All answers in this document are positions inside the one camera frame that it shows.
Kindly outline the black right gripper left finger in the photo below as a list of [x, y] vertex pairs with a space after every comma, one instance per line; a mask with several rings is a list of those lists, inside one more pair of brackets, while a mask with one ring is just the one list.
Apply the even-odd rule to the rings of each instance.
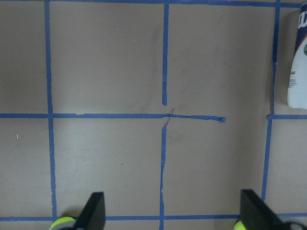
[[106, 223], [104, 192], [91, 194], [74, 224], [75, 230], [103, 230]]

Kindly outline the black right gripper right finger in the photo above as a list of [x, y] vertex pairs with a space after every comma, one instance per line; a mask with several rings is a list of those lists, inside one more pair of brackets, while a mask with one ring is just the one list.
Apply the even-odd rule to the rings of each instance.
[[282, 222], [251, 189], [240, 192], [240, 219], [247, 230], [288, 229], [288, 224]]

